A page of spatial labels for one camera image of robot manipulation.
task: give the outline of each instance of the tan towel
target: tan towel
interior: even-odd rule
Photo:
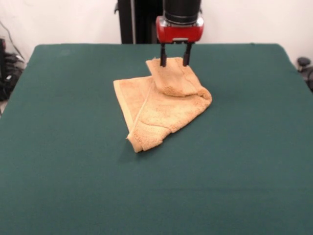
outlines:
[[[114,81],[114,89],[129,130],[127,139],[134,151],[160,145],[200,115],[212,102],[192,69],[182,58],[146,61],[152,76]]]

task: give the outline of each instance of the white wall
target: white wall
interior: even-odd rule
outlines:
[[[38,44],[121,43],[117,0],[0,0],[0,20],[29,59]],[[0,26],[0,35],[7,35]]]
[[[313,60],[313,0],[202,0],[202,43],[279,43]]]
[[[42,43],[120,43],[116,2],[0,0],[0,19],[28,59]],[[202,0],[202,8],[201,43],[279,43],[292,62],[313,59],[313,0]]]

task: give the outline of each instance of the green table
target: green table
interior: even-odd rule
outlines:
[[[285,51],[195,45],[212,105],[135,154],[112,83],[157,55],[36,47],[0,120],[1,235],[313,234],[313,96]]]

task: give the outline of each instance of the black cylinder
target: black cylinder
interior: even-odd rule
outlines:
[[[174,24],[193,24],[197,21],[201,0],[164,0],[164,16]]]

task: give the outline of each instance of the towel edge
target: towel edge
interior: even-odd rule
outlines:
[[[120,87],[120,81],[119,80],[113,81],[113,86],[114,86],[115,95],[117,97],[117,101],[122,110],[122,113],[123,113],[123,116],[127,125],[127,129],[130,132],[133,127],[134,121],[133,121],[131,112],[128,109],[127,103],[124,99],[124,95]]]

